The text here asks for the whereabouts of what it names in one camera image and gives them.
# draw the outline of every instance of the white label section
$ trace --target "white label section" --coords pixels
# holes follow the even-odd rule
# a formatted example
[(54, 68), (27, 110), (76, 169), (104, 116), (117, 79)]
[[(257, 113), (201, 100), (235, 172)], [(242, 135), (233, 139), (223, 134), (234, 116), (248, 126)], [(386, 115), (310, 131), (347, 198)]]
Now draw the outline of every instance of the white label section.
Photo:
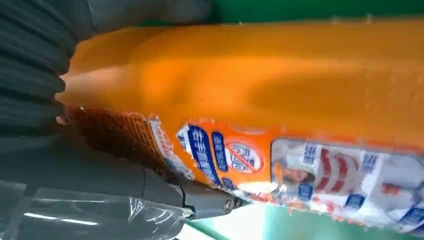
[[(165, 131), (162, 130), (161, 121), (150, 120), (150, 126), (160, 154), (169, 167), (183, 174), (187, 179), (194, 180), (195, 176), (193, 172), (187, 168), (187, 166), (177, 155), (174, 154), (174, 145), (169, 141)], [(188, 142), (187, 133), (185, 135), (186, 136), (183, 137), (185, 137), (186, 141)]]

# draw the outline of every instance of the green background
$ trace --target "green background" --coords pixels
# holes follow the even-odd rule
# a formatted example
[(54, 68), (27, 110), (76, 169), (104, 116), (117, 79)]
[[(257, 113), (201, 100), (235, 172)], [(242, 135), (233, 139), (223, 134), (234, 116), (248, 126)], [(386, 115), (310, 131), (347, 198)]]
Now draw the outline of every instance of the green background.
[[(399, 18), (424, 14), (424, 0), (218, 0), (209, 24)], [(163, 25), (149, 21), (142, 25)], [(246, 240), (412, 240), (391, 230), (333, 221), (325, 215), (265, 205), (246, 206), (230, 215), (189, 222), (216, 239)]]

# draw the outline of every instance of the clear plastic wrap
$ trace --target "clear plastic wrap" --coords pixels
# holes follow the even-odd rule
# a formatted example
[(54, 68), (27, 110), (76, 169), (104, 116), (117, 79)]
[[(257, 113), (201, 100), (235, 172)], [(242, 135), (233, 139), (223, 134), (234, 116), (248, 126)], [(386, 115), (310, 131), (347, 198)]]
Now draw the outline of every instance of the clear plastic wrap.
[(133, 197), (43, 188), (31, 196), (23, 184), (0, 184), (3, 240), (167, 240), (192, 214)]

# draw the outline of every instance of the orange mesh pattern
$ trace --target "orange mesh pattern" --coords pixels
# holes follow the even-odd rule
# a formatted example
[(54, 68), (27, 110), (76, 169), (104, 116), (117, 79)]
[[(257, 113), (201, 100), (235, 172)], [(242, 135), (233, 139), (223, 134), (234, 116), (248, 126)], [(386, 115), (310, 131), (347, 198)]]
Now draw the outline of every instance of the orange mesh pattern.
[(91, 148), (168, 172), (150, 123), (141, 115), (67, 106), (66, 116)]

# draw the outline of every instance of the orange plastic bottle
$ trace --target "orange plastic bottle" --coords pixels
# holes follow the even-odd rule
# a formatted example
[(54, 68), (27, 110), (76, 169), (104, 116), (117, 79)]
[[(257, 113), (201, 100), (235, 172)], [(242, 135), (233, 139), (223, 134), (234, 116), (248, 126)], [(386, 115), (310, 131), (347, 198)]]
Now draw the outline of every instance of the orange plastic bottle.
[(219, 131), (263, 160), (219, 178), (266, 182), (276, 137), (421, 151), (423, 29), (422, 19), (129, 28), (81, 43), (57, 98), (159, 118), (170, 151), (207, 184), (177, 133), (196, 123), (212, 154)]

